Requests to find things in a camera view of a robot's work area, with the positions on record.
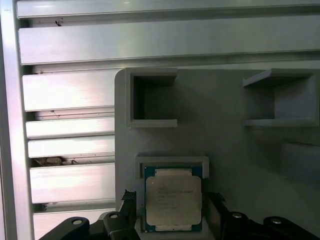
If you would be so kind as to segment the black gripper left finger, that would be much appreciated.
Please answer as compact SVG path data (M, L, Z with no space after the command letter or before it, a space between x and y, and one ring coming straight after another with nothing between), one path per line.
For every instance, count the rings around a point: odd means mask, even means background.
M137 193L125 190L118 211L103 213L90 223L85 217L75 216L62 221L42 240L137 240Z

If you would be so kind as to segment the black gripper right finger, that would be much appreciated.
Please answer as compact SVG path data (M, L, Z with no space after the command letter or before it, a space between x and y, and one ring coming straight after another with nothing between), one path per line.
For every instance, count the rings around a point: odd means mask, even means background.
M206 221L216 240L318 240L319 237L280 216L257 223L244 213L229 211L224 197L207 194Z

